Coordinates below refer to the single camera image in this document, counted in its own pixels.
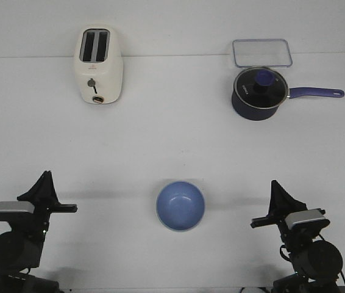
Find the blue bowl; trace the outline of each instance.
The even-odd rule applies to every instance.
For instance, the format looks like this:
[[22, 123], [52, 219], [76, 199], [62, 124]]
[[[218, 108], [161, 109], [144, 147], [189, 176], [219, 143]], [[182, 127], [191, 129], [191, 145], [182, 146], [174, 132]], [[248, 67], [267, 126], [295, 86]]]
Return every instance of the blue bowl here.
[[204, 215], [205, 201], [199, 189], [191, 183], [176, 181], [159, 193], [156, 211], [168, 228], [185, 231], [198, 224]]

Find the white tabletop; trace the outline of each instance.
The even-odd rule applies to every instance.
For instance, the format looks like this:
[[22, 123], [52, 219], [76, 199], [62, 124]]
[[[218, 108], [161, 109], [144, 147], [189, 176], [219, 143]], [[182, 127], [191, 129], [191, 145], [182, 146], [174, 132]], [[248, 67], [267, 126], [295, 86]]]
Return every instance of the white tabletop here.
[[[345, 91], [345, 53], [295, 54], [290, 87]], [[293, 273], [265, 216], [272, 179], [332, 222], [323, 236], [344, 258], [345, 97], [286, 100], [265, 121], [232, 108], [230, 56], [124, 58], [120, 99], [85, 103], [72, 58], [0, 58], [0, 201], [52, 170], [62, 203], [38, 277], [63, 288], [234, 288]], [[165, 228], [155, 200], [186, 180], [206, 201], [201, 223]], [[8, 231], [0, 223], [0, 234]]]

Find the blue lid knob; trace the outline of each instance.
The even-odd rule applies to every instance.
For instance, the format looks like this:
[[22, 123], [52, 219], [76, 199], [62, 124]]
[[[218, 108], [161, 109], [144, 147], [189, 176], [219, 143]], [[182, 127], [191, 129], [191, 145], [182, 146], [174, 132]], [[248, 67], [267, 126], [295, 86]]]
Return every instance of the blue lid knob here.
[[255, 76], [256, 83], [262, 87], [269, 87], [274, 83], [275, 79], [274, 73], [267, 69], [259, 70]]

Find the saucepan handle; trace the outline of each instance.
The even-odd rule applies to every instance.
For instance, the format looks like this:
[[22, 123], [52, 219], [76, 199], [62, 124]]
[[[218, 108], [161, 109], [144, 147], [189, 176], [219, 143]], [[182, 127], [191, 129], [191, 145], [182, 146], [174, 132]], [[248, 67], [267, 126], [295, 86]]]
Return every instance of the saucepan handle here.
[[295, 87], [289, 89], [291, 99], [299, 96], [329, 96], [331, 98], [342, 98], [344, 91], [337, 89], [322, 89], [320, 87]]

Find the saucepan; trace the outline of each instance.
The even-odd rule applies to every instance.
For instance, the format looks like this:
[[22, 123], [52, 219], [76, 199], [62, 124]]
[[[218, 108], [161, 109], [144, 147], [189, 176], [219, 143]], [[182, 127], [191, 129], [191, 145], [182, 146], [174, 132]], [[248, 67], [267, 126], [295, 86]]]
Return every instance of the saucepan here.
[[233, 83], [232, 106], [244, 118], [265, 120], [273, 116], [287, 98], [299, 96], [342, 98], [344, 91], [318, 87], [289, 89], [278, 72], [268, 67], [250, 67], [243, 70]]

